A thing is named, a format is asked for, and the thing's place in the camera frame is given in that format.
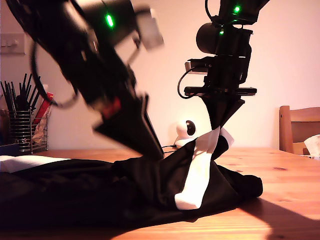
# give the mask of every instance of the red component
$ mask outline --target red component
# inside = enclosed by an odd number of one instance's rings
[[[47,92],[46,95],[50,100],[54,98],[53,93]],[[50,103],[46,100],[43,100],[38,112],[35,115],[35,119],[33,120],[32,125],[37,125],[38,123],[40,123],[41,118],[45,115],[49,106],[50,106]]]
[[[114,102],[108,106],[106,106],[103,111],[102,111],[102,115],[106,118],[109,119],[111,118],[114,114],[116,114],[117,112],[119,112],[119,110],[121,109],[121,102],[120,99],[118,97],[114,98]]]

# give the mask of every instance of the wooden chair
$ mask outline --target wooden chair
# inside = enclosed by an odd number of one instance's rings
[[[281,106],[279,120],[280,150],[309,155],[304,141],[320,134],[320,107],[290,110],[289,106]]]

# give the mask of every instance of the white tissue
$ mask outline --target white tissue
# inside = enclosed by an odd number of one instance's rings
[[[320,156],[320,134],[309,137],[304,144],[311,156]]]

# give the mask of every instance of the white stripe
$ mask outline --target white stripe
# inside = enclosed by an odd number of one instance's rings
[[[58,158],[48,156],[0,156],[0,172],[14,173],[20,170],[30,169],[43,164],[68,160],[69,158]]]
[[[192,162],[184,188],[181,193],[174,196],[176,207],[179,210],[200,208],[209,184],[211,156],[217,146],[219,134],[220,127],[195,140]]]
[[[232,144],[234,144],[234,142],[235,142],[234,138],[224,128],[221,128],[220,135],[226,139],[229,148],[231,147]]]

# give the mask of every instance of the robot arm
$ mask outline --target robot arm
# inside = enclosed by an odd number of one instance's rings
[[[42,97],[47,99],[38,80],[37,44],[58,63],[75,93],[79,90],[85,102],[101,113],[103,123],[95,128],[97,132],[162,159],[147,114],[149,97],[136,94],[134,73],[114,49],[135,30],[147,49],[163,43],[150,8],[134,11],[130,0],[7,0],[7,4],[34,40],[31,70]],[[52,104],[65,107],[72,102]]]
[[[6,1],[35,42],[31,69],[43,98],[47,95],[38,81],[37,44],[59,64],[75,93],[79,90],[86,103],[101,113],[103,123],[95,128],[97,132],[155,160],[162,159],[163,151],[147,114],[149,97],[136,94],[134,73],[114,49],[134,30],[147,49],[163,43],[151,10],[144,7],[134,11],[130,0]],[[201,69],[207,76],[203,87],[186,87],[187,96],[179,95],[202,98],[213,130],[222,127],[244,104],[241,96],[257,91],[239,88],[246,81],[252,51],[249,40],[253,31],[243,29],[243,25],[254,24],[268,1],[220,0],[219,15],[211,16],[205,0],[211,22],[199,29],[196,42],[202,52],[215,56],[189,60],[185,74]]]

